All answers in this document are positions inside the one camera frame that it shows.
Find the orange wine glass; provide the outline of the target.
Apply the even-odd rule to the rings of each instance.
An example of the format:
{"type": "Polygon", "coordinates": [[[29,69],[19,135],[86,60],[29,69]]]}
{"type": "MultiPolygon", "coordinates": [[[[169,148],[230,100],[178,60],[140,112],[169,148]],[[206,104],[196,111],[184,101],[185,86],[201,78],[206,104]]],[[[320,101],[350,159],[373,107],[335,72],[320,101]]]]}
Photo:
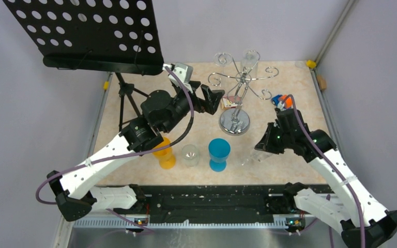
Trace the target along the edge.
{"type": "Polygon", "coordinates": [[[172,147],[169,146],[170,143],[171,143],[171,141],[168,138],[163,137],[163,142],[161,142],[159,145],[157,145],[155,147],[155,149],[161,148],[164,146],[168,146],[168,148],[159,150],[159,151],[155,151],[152,153],[152,155],[158,160],[159,165],[162,169],[171,169],[175,166],[175,163],[176,163],[176,158],[173,154],[172,147]]]}

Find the clear wine glass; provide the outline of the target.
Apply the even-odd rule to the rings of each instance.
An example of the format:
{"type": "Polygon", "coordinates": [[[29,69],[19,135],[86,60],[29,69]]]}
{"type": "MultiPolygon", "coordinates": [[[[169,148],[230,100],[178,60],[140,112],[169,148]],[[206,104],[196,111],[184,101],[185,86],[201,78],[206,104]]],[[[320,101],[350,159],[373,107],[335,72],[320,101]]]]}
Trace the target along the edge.
{"type": "Polygon", "coordinates": [[[261,56],[256,50],[246,50],[240,63],[241,71],[256,78],[260,58],[261,56]]]}
{"type": "Polygon", "coordinates": [[[215,54],[213,62],[219,67],[226,67],[233,62],[233,57],[230,53],[219,52],[215,54]]]}
{"type": "Polygon", "coordinates": [[[252,166],[254,164],[259,164],[267,160],[271,156],[272,153],[252,149],[246,156],[242,158],[241,165],[252,166]]]}
{"type": "Polygon", "coordinates": [[[182,161],[187,167],[195,167],[200,160],[200,153],[195,145],[188,144],[183,146],[181,150],[182,161]]]}

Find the black perforated music stand desk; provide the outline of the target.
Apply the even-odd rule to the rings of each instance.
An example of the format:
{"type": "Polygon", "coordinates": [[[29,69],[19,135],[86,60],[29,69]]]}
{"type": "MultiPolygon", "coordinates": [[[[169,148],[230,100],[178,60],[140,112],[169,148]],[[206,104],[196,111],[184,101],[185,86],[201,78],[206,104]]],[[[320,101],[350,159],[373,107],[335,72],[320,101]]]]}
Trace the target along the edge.
{"type": "Polygon", "coordinates": [[[157,75],[164,68],[152,1],[5,1],[43,55],[64,70],[157,75]]]}

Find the yellow clip left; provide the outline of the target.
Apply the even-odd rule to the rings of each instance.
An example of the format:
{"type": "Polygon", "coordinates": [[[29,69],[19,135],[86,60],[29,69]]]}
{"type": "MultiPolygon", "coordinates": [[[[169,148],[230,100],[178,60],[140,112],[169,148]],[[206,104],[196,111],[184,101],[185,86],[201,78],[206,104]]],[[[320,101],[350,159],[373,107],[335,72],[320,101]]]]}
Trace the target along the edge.
{"type": "Polygon", "coordinates": [[[104,90],[104,91],[107,91],[107,90],[108,90],[109,84],[110,84],[109,81],[105,81],[105,82],[104,82],[104,84],[103,84],[103,90],[104,90]]]}

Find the yellow corner clip right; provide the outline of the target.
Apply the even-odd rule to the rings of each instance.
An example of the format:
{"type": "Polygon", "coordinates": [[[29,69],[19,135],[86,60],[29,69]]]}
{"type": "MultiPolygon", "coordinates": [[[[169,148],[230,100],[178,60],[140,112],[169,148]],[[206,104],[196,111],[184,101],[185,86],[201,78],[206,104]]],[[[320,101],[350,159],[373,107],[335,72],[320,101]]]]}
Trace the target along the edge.
{"type": "Polygon", "coordinates": [[[314,69],[317,67],[317,63],[313,60],[307,60],[306,61],[306,66],[310,69],[314,69]]]}

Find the small red white box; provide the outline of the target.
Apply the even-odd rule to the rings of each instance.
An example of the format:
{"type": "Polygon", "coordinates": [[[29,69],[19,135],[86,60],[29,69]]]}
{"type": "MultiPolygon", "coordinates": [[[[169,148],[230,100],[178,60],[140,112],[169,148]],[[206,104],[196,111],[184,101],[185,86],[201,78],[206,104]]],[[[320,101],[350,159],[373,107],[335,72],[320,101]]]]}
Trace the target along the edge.
{"type": "Polygon", "coordinates": [[[238,106],[242,106],[240,96],[229,96],[221,99],[221,106],[223,110],[234,109],[238,106]]]}

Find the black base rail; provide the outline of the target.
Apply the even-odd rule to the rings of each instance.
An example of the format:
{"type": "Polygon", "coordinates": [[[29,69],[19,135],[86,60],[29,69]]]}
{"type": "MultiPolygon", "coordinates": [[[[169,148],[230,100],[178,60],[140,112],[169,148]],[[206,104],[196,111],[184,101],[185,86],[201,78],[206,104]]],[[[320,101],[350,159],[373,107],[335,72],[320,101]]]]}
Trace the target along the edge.
{"type": "Polygon", "coordinates": [[[123,215],[142,214],[151,224],[268,224],[279,215],[299,215],[290,196],[297,190],[332,193],[325,184],[300,182],[271,185],[139,186],[131,209],[114,208],[123,215]]]}

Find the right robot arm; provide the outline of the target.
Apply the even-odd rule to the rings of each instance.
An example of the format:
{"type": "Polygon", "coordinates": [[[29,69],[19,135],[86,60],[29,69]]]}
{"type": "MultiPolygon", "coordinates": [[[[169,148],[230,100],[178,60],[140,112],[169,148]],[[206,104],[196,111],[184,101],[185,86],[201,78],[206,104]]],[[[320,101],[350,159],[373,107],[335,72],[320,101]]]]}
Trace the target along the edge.
{"type": "Polygon", "coordinates": [[[272,154],[292,150],[325,179],[341,202],[338,206],[303,183],[288,183],[283,208],[313,215],[339,233],[347,247],[379,247],[390,240],[397,232],[397,210],[388,210],[365,188],[331,137],[323,130],[310,131],[299,110],[276,114],[254,149],[272,154]]]}

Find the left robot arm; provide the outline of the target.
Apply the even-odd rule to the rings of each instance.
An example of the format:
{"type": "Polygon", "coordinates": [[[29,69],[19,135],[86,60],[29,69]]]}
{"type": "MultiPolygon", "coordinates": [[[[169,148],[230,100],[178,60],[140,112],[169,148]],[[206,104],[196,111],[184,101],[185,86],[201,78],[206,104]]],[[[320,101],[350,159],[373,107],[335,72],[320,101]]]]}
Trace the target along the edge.
{"type": "Polygon", "coordinates": [[[174,84],[174,88],[175,96],[162,89],[151,92],[141,103],[141,114],[81,164],[48,174],[54,203],[66,221],[99,210],[143,211],[146,196],[138,185],[106,187],[98,186],[99,181],[134,159],[172,147],[173,143],[164,144],[162,134],[172,131],[187,114],[214,114],[224,95],[223,90],[212,90],[198,81],[174,84]]]}

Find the blue and orange toy car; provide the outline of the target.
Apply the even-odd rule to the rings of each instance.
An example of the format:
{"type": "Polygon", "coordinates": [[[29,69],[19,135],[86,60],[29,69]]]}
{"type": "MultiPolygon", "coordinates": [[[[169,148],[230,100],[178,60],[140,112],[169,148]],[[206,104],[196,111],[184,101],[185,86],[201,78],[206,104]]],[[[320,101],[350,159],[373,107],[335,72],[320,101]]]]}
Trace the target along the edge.
{"type": "Polygon", "coordinates": [[[291,109],[293,107],[292,99],[291,99],[291,97],[288,97],[287,95],[276,95],[271,98],[271,103],[275,107],[279,101],[285,102],[287,109],[291,109]]]}

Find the clear wine glass front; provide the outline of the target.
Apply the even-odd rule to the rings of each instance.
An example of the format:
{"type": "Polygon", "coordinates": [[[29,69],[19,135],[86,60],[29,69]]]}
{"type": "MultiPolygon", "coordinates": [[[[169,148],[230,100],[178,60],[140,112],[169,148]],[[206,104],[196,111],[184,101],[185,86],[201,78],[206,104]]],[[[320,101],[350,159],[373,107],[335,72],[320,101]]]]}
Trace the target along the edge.
{"type": "Polygon", "coordinates": [[[181,150],[182,161],[187,167],[195,167],[200,160],[200,153],[195,145],[188,144],[183,146],[181,150]]]}

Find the blue wine glass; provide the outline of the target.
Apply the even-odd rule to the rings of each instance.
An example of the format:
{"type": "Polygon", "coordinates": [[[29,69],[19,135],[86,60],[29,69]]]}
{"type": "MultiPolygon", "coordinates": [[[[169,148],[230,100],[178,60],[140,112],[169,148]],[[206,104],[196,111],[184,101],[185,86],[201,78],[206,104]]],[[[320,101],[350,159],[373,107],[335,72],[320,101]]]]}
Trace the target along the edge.
{"type": "Polygon", "coordinates": [[[222,172],[227,166],[227,158],[231,152],[228,141],[222,138],[215,138],[208,145],[209,166],[214,172],[222,172]]]}

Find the aluminium corner profile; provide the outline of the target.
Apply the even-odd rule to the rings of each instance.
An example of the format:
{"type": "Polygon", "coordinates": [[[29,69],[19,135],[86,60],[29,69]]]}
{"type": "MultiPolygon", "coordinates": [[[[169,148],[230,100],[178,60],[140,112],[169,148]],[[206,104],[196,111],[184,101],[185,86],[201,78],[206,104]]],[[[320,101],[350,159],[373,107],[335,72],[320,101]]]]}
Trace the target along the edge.
{"type": "Polygon", "coordinates": [[[333,41],[335,40],[336,36],[339,34],[342,26],[344,25],[345,21],[348,19],[350,13],[352,12],[352,10],[354,9],[354,7],[358,4],[358,0],[348,0],[346,2],[346,5],[344,6],[343,10],[341,11],[337,21],[335,22],[332,30],[330,31],[325,43],[323,44],[321,50],[319,51],[316,59],[315,59],[315,63],[316,66],[318,67],[323,58],[325,57],[328,49],[330,48],[330,46],[332,45],[333,41]]]}

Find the small wooden block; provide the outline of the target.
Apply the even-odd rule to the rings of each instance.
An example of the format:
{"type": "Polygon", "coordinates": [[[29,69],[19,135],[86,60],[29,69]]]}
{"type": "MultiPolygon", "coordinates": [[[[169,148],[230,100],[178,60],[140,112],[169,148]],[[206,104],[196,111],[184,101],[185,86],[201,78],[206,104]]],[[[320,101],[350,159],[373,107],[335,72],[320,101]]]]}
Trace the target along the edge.
{"type": "Polygon", "coordinates": [[[326,90],[327,82],[326,82],[325,78],[322,75],[317,75],[316,79],[317,79],[320,91],[326,90]]]}

